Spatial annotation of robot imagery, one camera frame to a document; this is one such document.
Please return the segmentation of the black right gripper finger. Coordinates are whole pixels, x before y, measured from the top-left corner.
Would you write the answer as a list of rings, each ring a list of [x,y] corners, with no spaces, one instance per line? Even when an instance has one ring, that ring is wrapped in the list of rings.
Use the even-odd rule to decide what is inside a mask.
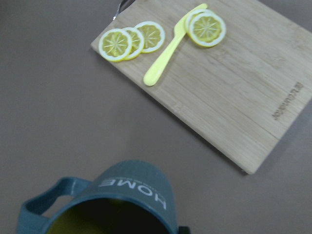
[[[178,234],[190,234],[190,228],[188,226],[179,226]]]

